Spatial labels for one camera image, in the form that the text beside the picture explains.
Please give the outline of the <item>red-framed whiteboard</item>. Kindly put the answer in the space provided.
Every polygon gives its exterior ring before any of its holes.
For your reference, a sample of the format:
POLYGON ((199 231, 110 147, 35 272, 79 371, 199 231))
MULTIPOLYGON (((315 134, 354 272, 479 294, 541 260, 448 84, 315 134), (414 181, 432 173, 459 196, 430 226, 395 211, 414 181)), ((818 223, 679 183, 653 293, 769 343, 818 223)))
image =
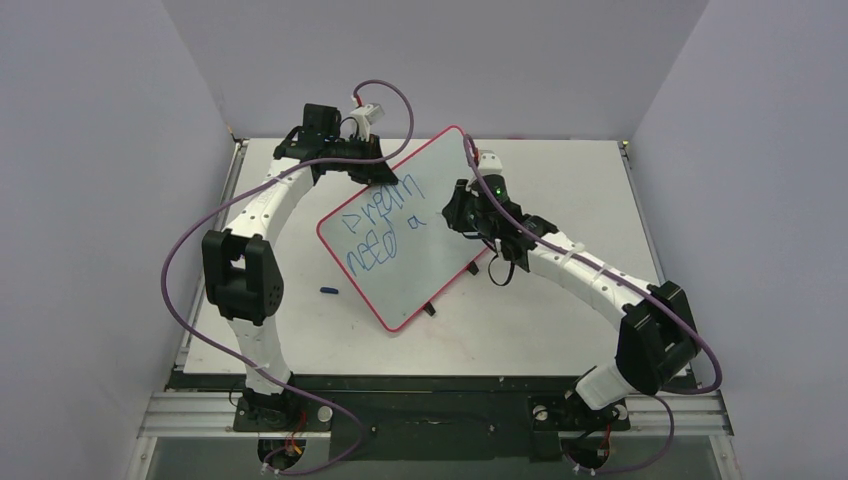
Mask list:
POLYGON ((395 185, 366 188, 316 233, 383 328, 401 330, 486 248, 450 230, 442 215, 467 180, 463 130, 450 126, 398 162, 395 185))

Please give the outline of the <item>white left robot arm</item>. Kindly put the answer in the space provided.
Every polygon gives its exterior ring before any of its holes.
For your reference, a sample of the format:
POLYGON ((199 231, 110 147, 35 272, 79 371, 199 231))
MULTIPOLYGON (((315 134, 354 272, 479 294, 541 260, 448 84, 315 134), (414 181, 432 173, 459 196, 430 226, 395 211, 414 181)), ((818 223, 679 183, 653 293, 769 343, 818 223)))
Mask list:
POLYGON ((253 363, 247 369, 244 408, 272 429, 285 430, 301 415, 297 395, 282 386, 291 371, 274 318, 284 281, 273 245, 297 203, 328 171, 345 172, 365 186, 397 184, 371 132, 382 115, 378 104, 359 104, 349 115, 353 133, 343 137, 345 119, 338 109, 306 105, 301 125, 272 153, 264 178, 269 188, 253 195, 223 230, 210 230, 202 239, 208 301, 228 321, 240 354, 253 363))

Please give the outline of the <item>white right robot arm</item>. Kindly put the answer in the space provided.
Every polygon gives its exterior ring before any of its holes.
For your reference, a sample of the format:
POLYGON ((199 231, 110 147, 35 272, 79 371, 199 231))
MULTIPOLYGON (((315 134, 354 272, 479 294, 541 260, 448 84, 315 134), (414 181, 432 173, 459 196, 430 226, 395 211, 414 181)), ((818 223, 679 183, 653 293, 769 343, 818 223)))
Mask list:
POLYGON ((481 240, 496 257, 552 281, 589 305, 618 333, 613 360, 582 375, 564 400, 578 427, 632 393, 654 395, 695 357, 700 345, 685 292, 654 285, 604 264, 551 222, 522 212, 494 174, 460 179, 442 210, 449 229, 481 240))

